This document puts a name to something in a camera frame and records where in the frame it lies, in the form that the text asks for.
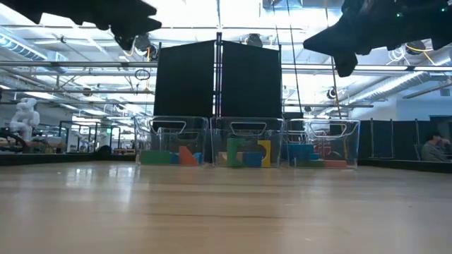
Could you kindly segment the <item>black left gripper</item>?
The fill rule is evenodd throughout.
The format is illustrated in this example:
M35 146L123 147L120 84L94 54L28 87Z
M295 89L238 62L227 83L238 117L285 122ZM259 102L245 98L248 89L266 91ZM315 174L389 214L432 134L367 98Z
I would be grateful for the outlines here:
M100 30L144 34L159 30L162 23L152 18L137 21L138 16L154 16L157 9L143 0L69 0L69 18L76 24L92 23Z

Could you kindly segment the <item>grey cabinet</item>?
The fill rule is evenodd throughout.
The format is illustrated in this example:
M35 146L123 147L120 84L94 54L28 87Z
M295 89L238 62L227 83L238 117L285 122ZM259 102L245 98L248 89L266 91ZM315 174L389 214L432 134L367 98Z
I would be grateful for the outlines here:
M434 129L440 132L443 138L452 137L452 115L430 116L430 121L434 125Z

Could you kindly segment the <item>yellow arch block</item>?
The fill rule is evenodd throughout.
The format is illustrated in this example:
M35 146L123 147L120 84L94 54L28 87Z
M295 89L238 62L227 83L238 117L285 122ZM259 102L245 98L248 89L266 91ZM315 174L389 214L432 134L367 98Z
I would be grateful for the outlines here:
M259 140L258 145L263 149L263 156L261 160L261 167L271 166L271 141Z

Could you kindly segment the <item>black folding partition screen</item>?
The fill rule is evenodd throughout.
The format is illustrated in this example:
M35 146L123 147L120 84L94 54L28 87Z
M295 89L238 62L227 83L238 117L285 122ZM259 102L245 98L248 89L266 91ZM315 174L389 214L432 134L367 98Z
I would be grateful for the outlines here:
M214 115L214 44L211 40L161 49L154 115ZM280 118L281 81L277 50L222 42L221 116Z

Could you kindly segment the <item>black fence panels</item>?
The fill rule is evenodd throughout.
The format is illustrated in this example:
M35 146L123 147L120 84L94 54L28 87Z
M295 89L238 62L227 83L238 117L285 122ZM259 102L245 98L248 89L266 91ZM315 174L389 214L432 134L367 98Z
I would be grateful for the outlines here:
M437 131L431 121L362 121L359 132L360 159L420 160L428 135Z

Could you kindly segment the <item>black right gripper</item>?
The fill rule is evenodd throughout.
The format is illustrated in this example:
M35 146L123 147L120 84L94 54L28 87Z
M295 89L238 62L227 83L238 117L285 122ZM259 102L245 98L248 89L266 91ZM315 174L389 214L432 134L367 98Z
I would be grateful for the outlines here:
M390 50L430 39L434 50L452 43L449 0L345 0L344 19L309 37L305 49L333 56L341 78L358 64L356 54L386 47Z

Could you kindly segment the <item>clear plastic bin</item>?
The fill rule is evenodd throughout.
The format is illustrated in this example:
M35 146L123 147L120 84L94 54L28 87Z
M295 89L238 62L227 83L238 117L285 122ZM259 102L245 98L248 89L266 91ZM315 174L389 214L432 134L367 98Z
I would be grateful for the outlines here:
M179 154L179 146L186 146L192 154L206 153L208 120L201 116L140 116L133 119L136 163L144 150L168 151ZM160 166L200 166L154 164Z
M278 118L265 117L213 117L210 119L210 135L213 164L218 165L218 153L227 152L228 138L243 138L245 143L238 148L237 157L243 162L244 152L261 152L259 140L271 141L271 166L259 168L275 168L280 166L285 122Z
M290 166L289 144L311 144L319 160L344 160L347 168L356 169L359 157L360 121L349 119L288 119L285 124L281 161ZM339 169L339 168L306 168Z

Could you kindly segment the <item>white humanoid robot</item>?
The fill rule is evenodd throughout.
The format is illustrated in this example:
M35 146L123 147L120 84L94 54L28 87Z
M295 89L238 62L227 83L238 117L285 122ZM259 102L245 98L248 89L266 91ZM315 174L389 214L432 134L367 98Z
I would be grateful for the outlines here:
M37 100L25 97L16 105L16 112L10 121L9 128L12 132L18 132L19 136L28 142L32 137L33 128L40 124L40 114L35 111Z

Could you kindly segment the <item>blue short block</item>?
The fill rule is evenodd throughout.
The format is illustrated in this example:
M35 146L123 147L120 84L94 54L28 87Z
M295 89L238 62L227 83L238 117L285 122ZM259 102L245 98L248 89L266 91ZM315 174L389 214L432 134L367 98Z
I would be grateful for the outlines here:
M244 166L261 167L263 155L261 152L244 152L242 155Z

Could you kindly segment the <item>black ceiling fixture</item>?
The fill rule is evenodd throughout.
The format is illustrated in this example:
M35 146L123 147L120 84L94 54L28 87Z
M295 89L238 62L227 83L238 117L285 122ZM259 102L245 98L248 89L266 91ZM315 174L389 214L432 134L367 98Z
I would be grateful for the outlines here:
M410 55L419 55L422 54L426 50L426 46L423 41L417 40L413 42L408 42L405 45L405 50Z
M261 35L258 33L250 33L247 39L245 40L245 43L250 46L254 47L262 47L263 42L261 40Z

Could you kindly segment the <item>person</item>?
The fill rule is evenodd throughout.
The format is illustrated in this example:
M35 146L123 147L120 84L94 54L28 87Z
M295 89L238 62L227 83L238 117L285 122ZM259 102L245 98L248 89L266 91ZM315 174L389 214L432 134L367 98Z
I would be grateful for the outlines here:
M451 162L447 156L449 152L452 152L451 141L443 138L440 132L433 131L427 136L420 157L426 162Z

